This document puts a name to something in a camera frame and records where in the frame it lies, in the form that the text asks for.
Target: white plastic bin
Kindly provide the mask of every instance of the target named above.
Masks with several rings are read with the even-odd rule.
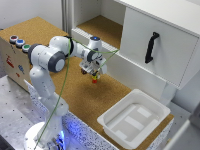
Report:
[[[166,106],[140,90],[133,90],[97,120],[122,147],[136,149],[169,113]]]

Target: cabinet door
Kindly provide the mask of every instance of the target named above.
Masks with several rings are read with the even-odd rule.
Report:
[[[145,56],[153,32],[160,36],[154,40],[153,60],[146,64]],[[178,28],[126,8],[120,54],[179,86],[197,40]]]

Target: black handle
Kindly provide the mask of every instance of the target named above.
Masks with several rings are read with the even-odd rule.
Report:
[[[151,57],[151,53],[153,50],[154,40],[157,39],[160,35],[156,32],[153,32],[153,36],[151,37],[145,57],[145,63],[148,64],[153,60],[153,57]]]

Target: brown table surface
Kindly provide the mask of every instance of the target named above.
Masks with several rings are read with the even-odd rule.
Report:
[[[53,36],[64,36],[67,33],[36,17],[0,31],[0,36],[7,41],[9,41],[11,35],[18,35],[27,44],[40,43],[47,45]],[[81,74],[80,62],[80,58],[70,58],[69,73],[62,97],[69,104],[69,110],[72,113],[119,149],[123,149],[104,133],[102,126],[97,122],[97,118],[131,92],[131,89],[106,74],[101,76],[97,84],[93,84],[90,75]],[[61,91],[66,67],[67,65],[59,73],[50,73],[58,94]],[[173,115],[169,115],[137,150],[146,149],[172,119]]]

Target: white robotic arm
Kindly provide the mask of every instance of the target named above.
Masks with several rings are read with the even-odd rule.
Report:
[[[65,59],[69,57],[68,53],[70,52],[70,57],[76,56],[83,59],[80,66],[86,72],[90,74],[94,74],[97,71],[101,74],[107,72],[107,66],[103,65],[106,59],[103,58],[101,53],[98,53],[102,49],[100,38],[91,37],[88,48],[74,42],[69,37],[61,36],[53,37],[48,47],[39,44],[34,44],[30,47],[28,57],[33,65],[30,71],[31,82],[38,92],[38,100],[48,109],[45,119],[46,122],[34,138],[35,143],[47,125],[47,120],[50,118],[59,97],[55,93],[55,86],[49,75],[49,71],[55,73],[61,71],[65,65]],[[60,98],[58,107],[39,141],[38,150],[55,149],[56,145],[58,145],[55,141],[60,137],[60,133],[63,130],[62,116],[67,114],[68,108],[68,104],[65,100]],[[65,146],[60,146],[59,149],[65,149]]]

